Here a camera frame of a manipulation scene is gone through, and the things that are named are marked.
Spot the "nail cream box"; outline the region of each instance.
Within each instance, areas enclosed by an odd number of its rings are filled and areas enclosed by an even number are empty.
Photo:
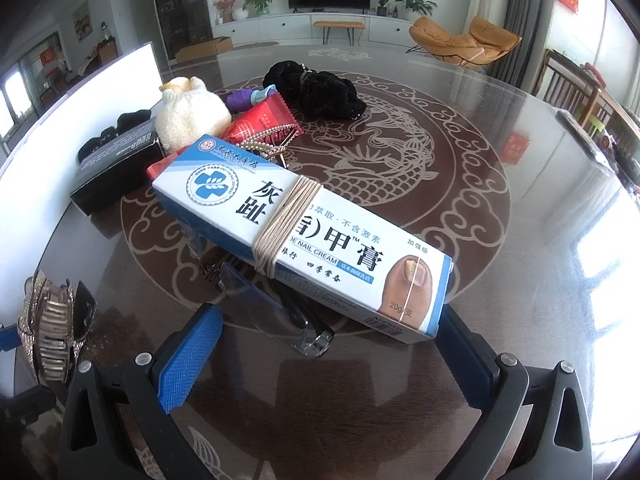
[[[298,176],[203,136],[154,181],[164,209],[252,264],[251,246]],[[289,235],[276,279],[405,343],[438,329],[451,258],[322,188]]]

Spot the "cardboard box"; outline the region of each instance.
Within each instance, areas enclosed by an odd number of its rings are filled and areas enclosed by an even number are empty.
[[[154,181],[165,210],[246,262],[298,176],[203,136]],[[406,343],[433,338],[451,258],[322,188],[280,251],[275,277]]]
[[[151,118],[91,153],[80,164],[71,200],[86,215],[111,205],[148,182],[146,168],[164,157]]]
[[[175,54],[175,60],[178,63],[184,63],[192,59],[222,54],[227,50],[231,50],[233,47],[234,44],[231,38],[214,38],[210,41],[203,41],[202,43],[182,47]]]

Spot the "barcode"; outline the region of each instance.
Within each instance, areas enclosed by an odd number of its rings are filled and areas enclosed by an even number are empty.
[[[362,322],[387,335],[400,335],[402,333],[401,328],[393,326],[391,323],[378,319],[377,317],[367,317],[367,319],[364,319]]]

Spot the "screw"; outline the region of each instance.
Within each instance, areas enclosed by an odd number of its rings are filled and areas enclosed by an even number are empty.
[[[560,368],[568,374],[574,373],[574,366],[569,361],[560,361]]]
[[[82,361],[78,365],[78,371],[81,374],[84,374],[84,373],[88,372],[89,370],[91,370],[91,361]]]
[[[136,355],[136,364],[138,366],[146,366],[151,362],[151,354],[149,352],[142,352],[142,354]]]
[[[518,364],[518,358],[513,354],[509,354],[508,352],[500,355],[500,361],[502,361],[502,364],[505,364],[507,366],[515,366],[516,364]]]

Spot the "red packet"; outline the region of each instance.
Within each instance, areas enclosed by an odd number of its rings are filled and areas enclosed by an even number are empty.
[[[162,173],[166,167],[171,164],[184,150],[186,150],[189,146],[183,146],[178,151],[173,152],[171,155],[167,155],[165,158],[154,162],[151,166],[146,168],[146,176],[148,176],[151,180],[155,180],[158,178],[158,175]]]
[[[293,132],[295,137],[304,133],[280,93],[276,92],[232,122],[220,138],[232,144],[247,140],[277,144]]]

